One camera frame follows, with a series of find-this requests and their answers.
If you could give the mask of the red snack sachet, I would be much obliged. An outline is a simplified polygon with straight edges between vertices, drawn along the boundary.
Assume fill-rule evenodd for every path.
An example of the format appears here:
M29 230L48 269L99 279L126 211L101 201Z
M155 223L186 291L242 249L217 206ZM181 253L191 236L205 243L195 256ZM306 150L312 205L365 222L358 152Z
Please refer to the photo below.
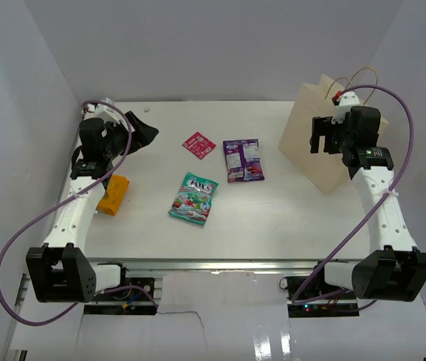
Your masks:
M182 146L198 159L204 159L216 148L216 144L200 132L191 135Z

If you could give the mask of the orange mango gummy packet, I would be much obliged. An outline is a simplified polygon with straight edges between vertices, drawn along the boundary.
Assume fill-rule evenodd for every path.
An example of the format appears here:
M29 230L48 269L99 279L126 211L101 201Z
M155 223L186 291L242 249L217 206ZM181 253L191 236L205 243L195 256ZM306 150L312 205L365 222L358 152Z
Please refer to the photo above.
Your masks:
M97 211L110 216L115 216L119 211L123 197L129 187L129 180L120 175L112 175L105 195L100 200Z

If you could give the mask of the green Fox's candy packet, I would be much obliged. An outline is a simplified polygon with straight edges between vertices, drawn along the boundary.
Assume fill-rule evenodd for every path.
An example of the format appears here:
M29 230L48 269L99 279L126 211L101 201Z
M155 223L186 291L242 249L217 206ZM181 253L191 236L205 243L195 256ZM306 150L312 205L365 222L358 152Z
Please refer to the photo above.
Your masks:
M218 183L186 173L168 213L170 216L204 226L211 211Z

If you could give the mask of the purple snack packet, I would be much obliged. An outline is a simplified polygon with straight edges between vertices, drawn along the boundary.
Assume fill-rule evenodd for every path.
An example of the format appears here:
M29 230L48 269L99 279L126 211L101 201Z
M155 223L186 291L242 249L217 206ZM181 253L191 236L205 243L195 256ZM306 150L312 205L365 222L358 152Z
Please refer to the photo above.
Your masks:
M227 182L263 181L259 141L256 138L223 141Z

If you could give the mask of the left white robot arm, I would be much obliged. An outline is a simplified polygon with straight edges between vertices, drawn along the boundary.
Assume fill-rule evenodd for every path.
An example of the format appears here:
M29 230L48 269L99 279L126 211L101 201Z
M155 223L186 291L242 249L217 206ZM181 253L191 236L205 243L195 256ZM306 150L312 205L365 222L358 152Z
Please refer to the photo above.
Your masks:
M125 299L131 281L119 264L91 265L84 255L88 229L111 180L114 160L148 146L158 135L133 112L126 122L103 111L79 125L80 146L72 155L69 186L72 200L63 206L53 229L40 247L26 254L29 276L39 302L87 303L105 290Z

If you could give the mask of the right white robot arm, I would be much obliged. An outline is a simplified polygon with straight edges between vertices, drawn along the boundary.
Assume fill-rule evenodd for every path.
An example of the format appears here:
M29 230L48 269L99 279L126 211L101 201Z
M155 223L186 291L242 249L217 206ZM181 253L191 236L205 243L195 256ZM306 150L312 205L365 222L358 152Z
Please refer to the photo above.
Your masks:
M339 154L348 168L367 216L370 253L359 262L330 261L319 266L313 293L323 300L350 290L359 299L411 302L426 282L426 252L409 234L393 190L394 163L377 144L381 114L353 106L341 120L312 120L311 153Z

